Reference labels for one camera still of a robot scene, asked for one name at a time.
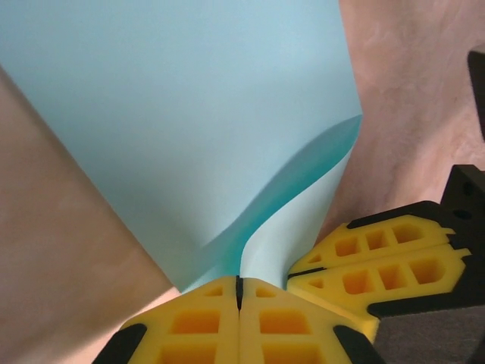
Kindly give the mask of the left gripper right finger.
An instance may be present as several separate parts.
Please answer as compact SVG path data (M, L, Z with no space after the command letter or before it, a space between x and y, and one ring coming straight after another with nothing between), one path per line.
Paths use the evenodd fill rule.
M351 320L256 278L239 283L241 363L383 363Z

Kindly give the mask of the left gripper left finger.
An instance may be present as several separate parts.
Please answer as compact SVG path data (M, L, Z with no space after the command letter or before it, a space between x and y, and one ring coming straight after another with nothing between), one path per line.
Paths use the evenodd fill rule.
M218 278L126 321L94 363L238 363L241 279Z

